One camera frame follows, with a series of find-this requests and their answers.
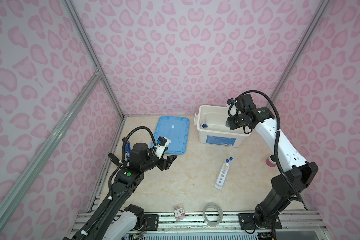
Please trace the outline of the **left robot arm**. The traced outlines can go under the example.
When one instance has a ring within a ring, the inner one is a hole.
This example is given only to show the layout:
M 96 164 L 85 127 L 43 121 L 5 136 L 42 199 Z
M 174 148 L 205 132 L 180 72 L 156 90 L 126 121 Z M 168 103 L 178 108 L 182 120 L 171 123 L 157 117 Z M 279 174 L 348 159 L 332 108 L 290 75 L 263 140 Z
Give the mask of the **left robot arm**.
M 102 201 L 90 219 L 74 234 L 73 240 L 102 240 L 106 234 L 116 234 L 121 239 L 128 231 L 140 229 L 144 220 L 144 210 L 130 205 L 122 213 L 122 220 L 117 221 L 115 230 L 109 230 L 117 213 L 135 192 L 144 179 L 144 173 L 157 167 L 161 171 L 168 170 L 176 155 L 164 158 L 170 140 L 160 137 L 150 148 L 145 143 L 133 146 L 130 159 L 119 164 L 115 177 L 109 178 L 108 196 Z

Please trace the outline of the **blue bin lid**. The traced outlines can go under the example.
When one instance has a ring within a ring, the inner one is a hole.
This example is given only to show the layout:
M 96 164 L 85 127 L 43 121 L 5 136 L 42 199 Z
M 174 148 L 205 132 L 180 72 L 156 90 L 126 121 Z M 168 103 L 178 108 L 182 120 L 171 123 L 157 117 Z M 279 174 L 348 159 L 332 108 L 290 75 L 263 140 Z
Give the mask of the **blue bin lid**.
M 166 137 L 171 140 L 168 150 L 165 154 L 183 155 L 186 152 L 188 136 L 189 136 L 190 120 L 184 117 L 168 117 L 159 118 L 154 137 Z

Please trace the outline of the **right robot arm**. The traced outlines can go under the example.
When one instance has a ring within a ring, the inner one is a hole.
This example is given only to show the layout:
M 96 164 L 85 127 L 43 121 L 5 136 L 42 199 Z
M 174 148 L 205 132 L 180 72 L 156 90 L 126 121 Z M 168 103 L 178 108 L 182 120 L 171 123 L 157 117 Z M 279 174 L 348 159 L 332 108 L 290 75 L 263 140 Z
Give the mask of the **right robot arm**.
M 227 101 L 227 126 L 232 131 L 242 128 L 247 135 L 256 131 L 273 151 L 279 175 L 272 178 L 272 188 L 256 206 L 253 216 L 255 226 L 265 229 L 275 225 L 278 215 L 291 202 L 303 202 L 301 193 L 310 186 L 319 167 L 314 162 L 308 162 L 283 133 L 281 117 L 272 100 L 257 91 L 271 106 L 258 108 L 252 93 L 254 91 L 246 91 Z

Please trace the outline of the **white plastic storage bin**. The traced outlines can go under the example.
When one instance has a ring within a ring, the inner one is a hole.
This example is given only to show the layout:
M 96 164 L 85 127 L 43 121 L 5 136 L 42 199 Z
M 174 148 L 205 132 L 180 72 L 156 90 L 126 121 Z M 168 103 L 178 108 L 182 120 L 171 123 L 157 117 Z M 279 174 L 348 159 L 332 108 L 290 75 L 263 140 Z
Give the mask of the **white plastic storage bin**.
M 203 116 L 212 118 L 213 124 L 211 128 L 203 129 L 201 127 Z M 201 105 L 194 119 L 194 125 L 199 132 L 199 141 L 203 144 L 239 147 L 250 135 L 246 135 L 242 128 L 230 130 L 226 126 L 228 116 L 228 108 L 226 107 Z

